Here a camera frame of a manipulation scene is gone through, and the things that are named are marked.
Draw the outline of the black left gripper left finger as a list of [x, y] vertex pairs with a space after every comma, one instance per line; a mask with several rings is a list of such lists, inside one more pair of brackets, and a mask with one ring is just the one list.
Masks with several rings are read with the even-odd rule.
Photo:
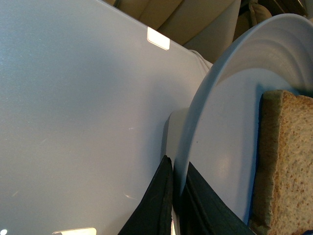
[[173, 168], [163, 156], [141, 202], [120, 230], [120, 235], [170, 235]]

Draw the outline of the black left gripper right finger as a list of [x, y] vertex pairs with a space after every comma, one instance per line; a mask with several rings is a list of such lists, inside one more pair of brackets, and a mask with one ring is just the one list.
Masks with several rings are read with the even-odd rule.
[[254, 232], [222, 201], [190, 163], [182, 193], [182, 235], [252, 235]]

